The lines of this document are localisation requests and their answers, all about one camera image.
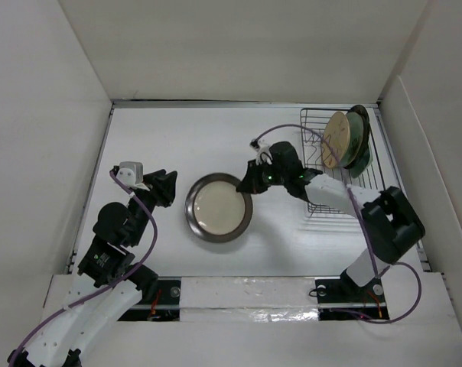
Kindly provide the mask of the grey rim cream plate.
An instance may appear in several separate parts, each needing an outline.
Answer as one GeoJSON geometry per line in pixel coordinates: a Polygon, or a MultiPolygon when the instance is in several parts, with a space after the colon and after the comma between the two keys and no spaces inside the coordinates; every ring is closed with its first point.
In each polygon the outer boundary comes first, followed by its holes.
{"type": "Polygon", "coordinates": [[[184,215],[191,232],[211,243],[239,238],[249,227],[253,201],[239,193],[239,179],[231,174],[212,173],[197,180],[189,189],[184,215]]]}

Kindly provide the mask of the black wire dish rack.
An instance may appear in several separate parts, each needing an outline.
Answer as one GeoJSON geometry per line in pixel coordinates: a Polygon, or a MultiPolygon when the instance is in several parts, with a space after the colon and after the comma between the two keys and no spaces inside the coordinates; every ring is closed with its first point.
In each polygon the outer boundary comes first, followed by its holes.
{"type": "MultiPolygon", "coordinates": [[[[300,125],[314,130],[322,135],[326,128],[330,117],[336,112],[336,109],[325,108],[303,108],[300,111],[300,125]]],[[[322,159],[323,148],[318,137],[309,131],[301,131],[301,157],[303,158],[304,166],[321,170],[334,179],[345,179],[347,183],[365,187],[374,190],[384,190],[386,188],[386,180],[382,172],[382,164],[379,162],[379,153],[377,149],[374,128],[376,127],[376,118],[372,108],[366,108],[369,116],[370,134],[369,134],[369,163],[365,170],[358,177],[352,177],[347,170],[340,168],[328,168],[322,159]]]]}

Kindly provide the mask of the yellow bird pattern plate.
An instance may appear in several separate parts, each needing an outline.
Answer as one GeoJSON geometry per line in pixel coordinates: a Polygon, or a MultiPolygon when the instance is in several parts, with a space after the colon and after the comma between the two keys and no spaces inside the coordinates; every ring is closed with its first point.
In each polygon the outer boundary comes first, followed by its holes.
{"type": "Polygon", "coordinates": [[[340,165],[350,144],[350,124],[345,114],[335,112],[324,129],[322,160],[327,168],[340,165]]]}

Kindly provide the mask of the teal rectangular divided plate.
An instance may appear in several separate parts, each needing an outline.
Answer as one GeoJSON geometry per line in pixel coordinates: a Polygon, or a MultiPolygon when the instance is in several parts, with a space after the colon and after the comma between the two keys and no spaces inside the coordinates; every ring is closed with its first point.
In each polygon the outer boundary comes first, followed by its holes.
{"type": "Polygon", "coordinates": [[[346,168],[352,178],[358,178],[372,163],[372,155],[370,148],[367,147],[365,151],[359,154],[353,162],[346,168]]]}

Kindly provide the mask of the teal round floral plate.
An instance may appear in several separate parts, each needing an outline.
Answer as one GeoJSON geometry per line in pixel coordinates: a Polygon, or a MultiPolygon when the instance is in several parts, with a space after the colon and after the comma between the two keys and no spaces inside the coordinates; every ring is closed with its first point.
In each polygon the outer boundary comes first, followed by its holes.
{"type": "Polygon", "coordinates": [[[346,119],[350,127],[350,140],[340,161],[340,167],[342,168],[346,168],[353,162],[360,150],[364,135],[364,122],[361,115],[356,112],[348,112],[346,119]]]}

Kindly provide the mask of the dark striped rim plate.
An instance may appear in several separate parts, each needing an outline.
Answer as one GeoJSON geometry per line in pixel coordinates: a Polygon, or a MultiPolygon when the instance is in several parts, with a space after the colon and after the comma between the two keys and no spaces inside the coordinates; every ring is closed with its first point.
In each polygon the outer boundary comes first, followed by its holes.
{"type": "Polygon", "coordinates": [[[356,165],[360,161],[360,158],[363,156],[364,152],[368,148],[369,135],[370,135],[370,123],[369,123],[369,114],[363,105],[354,105],[350,109],[350,112],[355,112],[356,114],[358,114],[363,121],[363,137],[362,137],[359,150],[356,153],[356,157],[349,165],[349,168],[352,168],[354,165],[356,165]]]}

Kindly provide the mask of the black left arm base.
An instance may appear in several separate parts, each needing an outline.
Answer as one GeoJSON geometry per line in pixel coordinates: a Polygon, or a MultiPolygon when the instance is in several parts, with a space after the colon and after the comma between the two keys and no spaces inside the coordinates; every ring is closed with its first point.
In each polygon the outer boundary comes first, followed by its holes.
{"type": "Polygon", "coordinates": [[[173,322],[180,320],[181,278],[159,278],[151,299],[127,310],[119,321],[173,322]]]}

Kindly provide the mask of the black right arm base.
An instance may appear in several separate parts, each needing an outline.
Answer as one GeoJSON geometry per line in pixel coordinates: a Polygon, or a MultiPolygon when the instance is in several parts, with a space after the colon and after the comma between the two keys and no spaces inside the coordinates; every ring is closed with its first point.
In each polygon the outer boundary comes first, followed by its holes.
{"type": "Polygon", "coordinates": [[[340,288],[339,278],[319,278],[309,290],[315,298],[320,321],[388,320],[389,312],[382,282],[374,279],[352,294],[340,288]]]}

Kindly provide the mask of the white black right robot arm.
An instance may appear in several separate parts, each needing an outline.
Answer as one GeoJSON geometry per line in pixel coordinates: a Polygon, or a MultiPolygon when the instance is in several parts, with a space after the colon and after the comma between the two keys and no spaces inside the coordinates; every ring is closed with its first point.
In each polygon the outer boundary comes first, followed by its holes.
{"type": "Polygon", "coordinates": [[[293,145],[280,141],[250,144],[256,152],[246,175],[236,188],[240,193],[260,194],[282,186],[306,203],[328,206],[358,219],[367,248],[340,275],[340,292],[358,300],[367,285],[394,265],[425,236],[425,227],[398,187],[373,190],[344,183],[323,171],[303,166],[293,145]]]}

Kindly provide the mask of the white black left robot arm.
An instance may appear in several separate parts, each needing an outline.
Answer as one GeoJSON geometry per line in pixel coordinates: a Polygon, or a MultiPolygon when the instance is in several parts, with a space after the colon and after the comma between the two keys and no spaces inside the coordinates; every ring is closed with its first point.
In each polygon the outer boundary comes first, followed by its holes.
{"type": "Polygon", "coordinates": [[[24,338],[8,357],[10,366],[81,366],[127,310],[156,297],[158,275],[144,265],[149,255],[135,262],[129,248],[147,226],[158,233],[152,212],[174,202],[177,172],[143,174],[141,163],[122,162],[109,173],[129,202],[107,203],[99,211],[63,306],[24,338]]]}

